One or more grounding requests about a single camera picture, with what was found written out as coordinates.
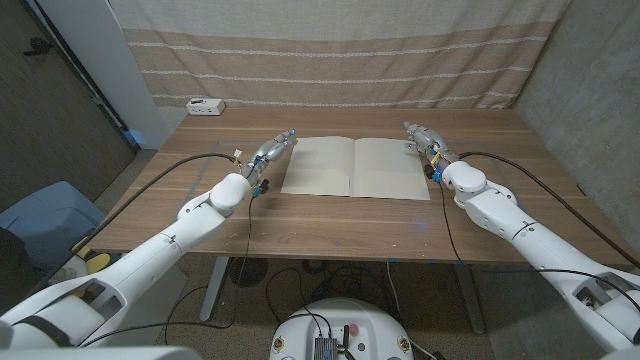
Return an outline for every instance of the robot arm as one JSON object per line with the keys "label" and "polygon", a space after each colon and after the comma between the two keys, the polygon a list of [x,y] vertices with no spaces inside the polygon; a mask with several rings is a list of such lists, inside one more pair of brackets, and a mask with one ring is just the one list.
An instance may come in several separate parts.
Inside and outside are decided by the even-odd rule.
{"label": "robot arm", "polygon": [[227,175],[187,202],[173,224],[115,264],[50,286],[5,313],[0,320],[11,326],[10,349],[79,346],[116,330],[131,305],[184,254],[211,239],[243,199],[266,191],[262,171],[297,143],[292,135],[286,131],[267,141],[241,174]]}
{"label": "robot arm", "polygon": [[[481,228],[501,237],[536,269],[573,270],[604,278],[640,302],[640,277],[599,264],[538,223],[517,206],[513,193],[488,181],[482,171],[451,153],[431,129],[405,123],[407,144],[427,156],[436,182],[455,191],[455,202]],[[585,329],[607,351],[640,343],[640,312],[606,284],[583,275],[542,272]]]}

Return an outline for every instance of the white robot body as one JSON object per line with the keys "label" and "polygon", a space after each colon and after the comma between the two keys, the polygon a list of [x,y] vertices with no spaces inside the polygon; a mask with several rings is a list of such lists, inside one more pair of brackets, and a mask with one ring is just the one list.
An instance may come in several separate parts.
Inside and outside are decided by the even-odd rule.
{"label": "white robot body", "polygon": [[[409,337],[404,328],[389,314],[371,304],[355,299],[331,298],[307,305],[307,309],[329,321],[332,337],[340,344],[344,337],[344,326],[350,326],[348,350],[355,359],[413,359]],[[303,308],[292,316],[299,314],[307,314],[307,311]],[[319,317],[316,320],[323,336],[328,337],[327,324]],[[312,316],[287,319],[273,336],[269,359],[315,359],[314,345],[318,337],[318,327]],[[347,359],[344,354],[339,353],[326,354],[320,358]]]}

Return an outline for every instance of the floor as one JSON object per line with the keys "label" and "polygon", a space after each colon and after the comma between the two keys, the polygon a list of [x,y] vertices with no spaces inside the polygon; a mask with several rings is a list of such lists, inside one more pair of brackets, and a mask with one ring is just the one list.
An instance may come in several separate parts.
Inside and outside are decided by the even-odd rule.
{"label": "floor", "polygon": [[[108,212],[155,154],[142,150],[118,179],[95,201]],[[188,255],[177,266],[189,277],[183,295],[208,283],[214,259]],[[234,325],[227,330],[192,326],[169,329],[170,345],[186,346],[203,359],[265,359],[273,333],[278,326],[265,297],[267,280],[285,268],[297,269],[302,276],[303,296],[311,293],[329,273],[311,275],[304,271],[301,260],[268,259],[266,278],[253,287],[241,288],[234,301],[236,286],[227,276],[211,323],[228,324],[234,308],[238,312]],[[328,270],[349,273],[351,268],[366,269],[371,276],[347,281],[335,277],[333,290],[326,296],[361,298],[384,310],[390,306],[376,282],[389,282],[383,263],[329,262]],[[428,351],[441,352],[447,359],[599,359],[604,355],[560,296],[538,274],[496,274],[495,269],[474,266],[473,273],[488,333],[474,334],[469,325],[460,288],[451,265],[391,264],[398,292],[400,318],[409,336]],[[298,275],[287,271],[269,285],[269,298],[276,314],[283,318],[301,307]],[[197,321],[204,289],[195,291],[176,308],[171,320]],[[164,331],[157,344],[164,343]],[[416,359],[427,359],[415,353]]]}

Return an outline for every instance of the black cable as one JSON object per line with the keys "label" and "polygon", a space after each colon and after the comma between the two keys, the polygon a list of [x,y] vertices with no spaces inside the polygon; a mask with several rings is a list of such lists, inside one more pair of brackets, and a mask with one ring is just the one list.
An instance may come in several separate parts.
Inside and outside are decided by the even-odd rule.
{"label": "black cable", "polygon": [[[242,272],[244,270],[244,265],[245,262],[247,261],[247,255],[249,254],[249,244],[251,243],[251,204],[253,204],[253,199],[255,199],[255,197],[252,197],[251,200],[249,201],[249,236],[247,239],[247,247],[244,251],[244,259],[242,260],[242,266],[240,267],[240,273],[238,274],[238,281],[237,283],[240,284],[240,281],[242,280]],[[96,341],[100,341],[108,336],[112,336],[115,334],[119,334],[121,332],[125,332],[125,331],[131,331],[131,330],[139,330],[139,329],[147,329],[150,327],[157,327],[157,326],[169,326],[169,325],[195,325],[195,326],[204,326],[204,327],[208,327],[211,329],[217,329],[217,330],[224,330],[224,329],[228,329],[231,326],[233,326],[233,324],[235,323],[236,320],[236,315],[238,313],[238,298],[239,298],[239,294],[240,294],[240,286],[238,285],[236,287],[236,293],[234,295],[234,308],[233,308],[233,316],[231,317],[231,321],[229,322],[229,324],[227,325],[212,325],[212,324],[208,324],[205,322],[195,322],[195,321],[169,321],[171,320],[171,315],[173,314],[173,311],[176,309],[176,307],[178,307],[178,305],[180,304],[180,302],[182,302],[182,300],[184,300],[187,296],[189,296],[191,293],[195,292],[196,290],[199,289],[203,289],[206,288],[207,286],[201,286],[198,288],[195,288],[193,290],[191,290],[190,292],[188,292],[185,296],[182,297],[182,299],[180,299],[174,306],[173,309],[171,310],[171,313],[169,314],[169,318],[167,319],[167,322],[163,322],[163,323],[156,323],[156,324],[148,324],[148,325],[141,325],[141,326],[132,326],[129,328],[124,328],[124,329],[120,329],[120,330],[116,330],[116,331],[112,331],[110,333],[106,333],[104,335],[100,335],[95,339],[92,339],[91,341],[81,345],[81,348],[87,347],[93,343],[95,343]],[[165,329],[165,344],[167,344],[167,331]]]}
{"label": "black cable", "polygon": [[[442,184],[438,183],[438,185],[440,185],[440,191],[442,192],[442,210],[444,212],[445,222],[447,223],[447,231],[449,232],[449,240],[451,240],[451,246],[453,247],[453,252],[456,254],[456,257],[458,258],[458,261],[460,261],[460,264],[462,264],[465,267],[471,269],[471,267],[468,264],[466,264],[464,261],[462,261],[462,259],[460,259],[460,256],[458,256],[458,251],[456,250],[456,246],[455,246],[455,244],[453,242],[453,237],[451,236],[451,229],[449,227],[449,221],[447,220],[447,210],[446,210],[446,208],[444,206],[444,191],[442,190]],[[582,272],[582,271],[565,270],[565,269],[479,270],[479,271],[480,272],[484,272],[484,273],[526,273],[526,272],[543,273],[543,272],[555,272],[555,273],[569,273],[569,274],[587,276],[587,277],[602,281],[603,283],[611,286],[611,288],[617,290],[622,296],[626,297],[627,300],[629,300],[633,304],[633,306],[635,306],[636,309],[638,309],[638,312],[640,312],[640,305],[638,305],[638,303],[635,300],[633,300],[633,298],[631,298],[631,296],[629,296],[624,290],[622,290],[618,286],[614,285],[612,282],[610,282],[607,279],[604,279],[604,278],[602,278],[600,276],[597,276],[597,275],[585,273],[585,272]]]}
{"label": "black cable", "polygon": [[[271,275],[271,278],[269,278],[269,281],[267,281],[267,286],[265,287],[264,291],[265,291],[265,297],[267,298],[267,305],[269,305],[269,310],[271,310],[271,314],[273,314],[273,317],[276,318],[278,325],[282,324],[282,321],[280,321],[278,314],[276,314],[276,311],[273,308],[273,305],[271,305],[271,300],[269,299],[269,285],[271,285],[271,281],[273,281],[273,279],[275,279],[276,276],[282,274],[285,271],[293,271],[296,274],[298,274],[298,280],[300,284],[300,299],[302,300],[302,307],[307,311],[307,313],[309,313],[313,317],[313,320],[316,322],[316,325],[318,326],[318,332],[320,333],[320,337],[322,337],[322,329],[320,328],[320,323],[318,322],[318,319],[316,319],[316,317],[311,313],[311,311],[307,309],[307,305],[306,305],[307,301],[304,299],[304,294],[302,293],[302,274],[300,274],[300,271],[298,271],[298,269],[295,269],[295,268],[282,269],[277,273]],[[327,323],[327,326],[329,327],[329,338],[331,338],[331,333],[332,333],[331,325],[326,319],[324,319],[324,321]]]}
{"label": "black cable", "polygon": [[143,187],[141,187],[138,191],[136,191],[136,193],[133,194],[124,204],[122,204],[122,206],[120,206],[118,208],[118,210],[114,211],[113,214],[111,214],[111,216],[109,216],[100,225],[98,225],[98,227],[93,231],[93,233],[91,235],[87,236],[84,240],[80,241],[77,245],[75,245],[75,250],[71,251],[71,253],[65,258],[64,261],[62,261],[60,263],[60,265],[56,266],[54,269],[49,271],[47,273],[47,275],[44,278],[42,278],[36,284],[36,286],[34,286],[31,289],[31,291],[29,292],[29,294],[25,298],[28,298],[29,296],[35,294],[36,292],[40,291],[41,289],[44,289],[46,287],[46,285],[47,285],[47,282],[49,280],[51,280],[51,278],[58,271],[60,271],[60,269],[62,269],[64,267],[64,265],[67,262],[69,262],[69,260],[71,260],[76,254],[78,254],[78,252],[80,250],[82,250],[82,248],[84,248],[91,240],[93,240],[93,238],[96,237],[96,235],[98,235],[102,230],[104,230],[104,228],[106,228],[118,215],[120,215],[120,213],[122,213],[124,211],[124,209],[126,209],[129,205],[131,205],[131,203],[135,199],[137,199],[138,196],[140,196],[151,185],[155,184],[158,180],[162,179],[162,177],[167,175],[169,172],[171,172],[173,169],[177,168],[178,166],[180,166],[180,165],[182,165],[182,164],[184,164],[186,162],[189,162],[191,160],[201,159],[201,158],[205,158],[205,157],[222,157],[222,158],[228,159],[232,163],[236,162],[236,159],[233,156],[229,156],[229,155],[226,155],[226,154],[218,154],[218,153],[208,153],[208,154],[199,154],[199,155],[189,156],[189,157],[184,158],[184,159],[178,161],[177,163],[171,165],[165,171],[163,171],[160,174],[158,174],[156,177],[154,177],[148,183],[146,183]]}
{"label": "black cable", "polygon": [[308,312],[306,314],[298,314],[298,315],[291,315],[288,318],[285,319],[285,321],[283,321],[282,323],[280,323],[280,325],[286,323],[289,320],[293,320],[295,318],[299,318],[299,317],[303,317],[303,316],[312,316],[314,319],[315,317],[319,317],[322,320],[324,320],[325,323],[327,323],[327,326],[329,327],[329,338],[331,338],[331,325],[329,325],[329,320],[327,320],[327,318],[325,318],[324,316],[320,315],[320,314],[316,314],[316,313],[312,313],[312,312]]}
{"label": "black cable", "polygon": [[[195,289],[193,289],[193,290],[189,291],[188,293],[186,293],[183,297],[181,297],[181,298],[180,298],[180,300],[178,300],[178,301],[176,302],[176,304],[175,304],[175,305],[173,305],[173,308],[171,309],[171,312],[169,313],[169,317],[167,318],[167,322],[171,322],[171,317],[173,316],[173,312],[174,312],[174,311],[176,311],[176,308],[180,305],[180,303],[181,303],[184,299],[186,299],[189,295],[193,294],[194,292],[196,292],[196,291],[198,291],[198,290],[201,290],[201,289],[206,289],[206,288],[208,288],[208,286],[206,286],[206,285],[205,285],[205,286],[197,287],[197,288],[195,288]],[[165,327],[165,328],[164,328],[164,344],[165,344],[165,345],[169,345],[169,341],[167,340],[167,332],[168,332],[168,330],[169,330],[169,329],[168,329],[167,327]]]}
{"label": "black cable", "polygon": [[155,324],[147,324],[147,325],[140,325],[140,326],[132,326],[132,327],[128,327],[128,328],[124,328],[124,329],[119,329],[119,330],[115,330],[112,332],[108,332],[106,334],[100,335],[95,339],[91,339],[91,341],[88,341],[82,345],[79,346],[79,348],[85,348],[95,342],[98,342],[106,337],[109,336],[113,336],[116,334],[120,334],[122,332],[127,332],[127,331],[132,331],[132,330],[141,330],[141,329],[148,329],[148,328],[152,328],[152,327],[158,327],[158,326],[171,326],[171,325],[193,325],[193,326],[202,326],[202,327],[206,327],[206,328],[210,328],[210,329],[216,329],[216,330],[224,330],[226,329],[226,327],[224,326],[217,326],[217,325],[212,325],[212,324],[207,324],[205,322],[197,322],[197,321],[166,321],[166,322],[162,322],[162,323],[155,323]]}
{"label": "black cable", "polygon": [[456,249],[456,244],[453,243],[453,236],[451,236],[451,228],[449,227],[449,218],[447,218],[447,207],[444,201],[444,190],[442,189],[442,183],[438,182],[440,185],[440,193],[442,194],[442,212],[444,213],[444,221],[447,223],[447,232],[449,233],[449,241],[451,241],[451,247],[453,248],[453,252],[456,254],[458,261],[460,264],[466,265],[462,259],[460,259],[460,255],[458,255],[458,250]]}
{"label": "black cable", "polygon": [[573,216],[578,218],[578,220],[582,221],[582,223],[585,224],[591,231],[593,231],[602,240],[604,240],[604,242],[606,242],[615,251],[617,251],[618,254],[622,255],[625,259],[627,259],[627,261],[629,261],[631,264],[633,264],[633,266],[635,266],[636,268],[640,269],[640,262],[638,260],[636,260],[633,256],[631,256],[629,253],[624,251],[620,246],[618,246],[618,244],[613,242],[613,240],[611,240],[607,235],[605,235],[602,231],[600,231],[600,229],[595,227],[591,222],[589,222],[589,220],[587,220],[577,210],[575,210],[571,205],[569,205],[569,203],[567,203],[562,197],[560,197],[560,195],[558,195],[555,191],[551,190],[551,188],[549,188],[547,185],[545,185],[545,183],[540,181],[540,179],[535,177],[535,175],[530,173],[527,169],[525,169],[524,167],[518,165],[517,163],[515,163],[515,162],[513,162],[513,161],[511,161],[509,159],[505,159],[505,158],[503,158],[501,156],[494,155],[494,154],[487,153],[487,152],[482,152],[482,151],[465,152],[465,153],[462,153],[462,154],[458,155],[458,158],[464,159],[467,156],[471,156],[471,155],[480,155],[480,156],[486,156],[486,157],[489,157],[489,158],[492,158],[492,159],[496,159],[496,160],[502,161],[502,162],[504,162],[506,164],[509,164],[509,165],[515,167],[516,169],[522,171],[525,175],[527,175],[529,178],[531,178],[531,180],[535,181],[536,184],[540,185],[541,188],[543,188],[546,192],[548,192],[551,196],[553,196],[556,200],[558,200],[558,202],[560,204],[562,204],[567,210],[569,210],[569,212],[571,214],[573,214]]}
{"label": "black cable", "polygon": [[638,310],[638,312],[640,312],[640,305],[638,305],[638,303],[635,300],[633,300],[633,298],[631,296],[629,296],[620,287],[618,287],[617,285],[613,284],[611,281],[609,281],[609,280],[607,280],[605,278],[602,278],[602,277],[597,276],[597,275],[585,273],[585,272],[582,272],[582,271],[565,270],[565,269],[480,270],[480,271],[481,272],[485,272],[485,273],[497,273],[497,274],[528,273],[528,272],[537,272],[537,273],[555,272],[555,273],[569,273],[569,274],[587,276],[587,277],[602,281],[603,283],[611,286],[611,288],[615,289],[616,291],[618,291],[620,293],[620,295],[626,297],[627,300],[629,300],[633,304],[633,306]]}
{"label": "black cable", "polygon": [[[348,274],[340,274],[340,272],[346,272],[347,270],[349,270],[350,273]],[[356,273],[356,272],[352,272],[353,269],[350,266],[341,266],[336,270],[327,270],[327,272],[331,275],[331,277],[345,277],[345,278],[350,278],[350,277],[361,277],[361,276],[365,276],[369,279],[371,279],[371,281],[378,287],[378,289],[381,289],[381,293],[384,296],[384,307],[386,308],[387,313],[391,314],[391,316],[393,316],[396,320],[400,318],[400,314],[397,313],[396,307],[395,307],[395,300],[393,299],[393,296],[390,293],[389,288],[387,288],[385,286],[385,282],[386,282],[386,276],[383,274],[382,276],[382,282],[380,282],[375,276],[373,276],[373,273],[366,268],[360,268],[360,269],[356,269],[356,270],[360,270],[362,271],[362,273]],[[334,291],[338,292],[340,295],[349,295],[349,293],[347,291],[337,291],[334,289]]]}

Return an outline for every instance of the beige curtain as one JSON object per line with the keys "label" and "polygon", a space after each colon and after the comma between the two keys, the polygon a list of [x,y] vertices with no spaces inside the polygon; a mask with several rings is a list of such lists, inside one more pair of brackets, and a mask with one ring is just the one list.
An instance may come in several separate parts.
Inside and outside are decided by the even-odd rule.
{"label": "beige curtain", "polygon": [[567,2],[111,0],[169,108],[505,108]]}

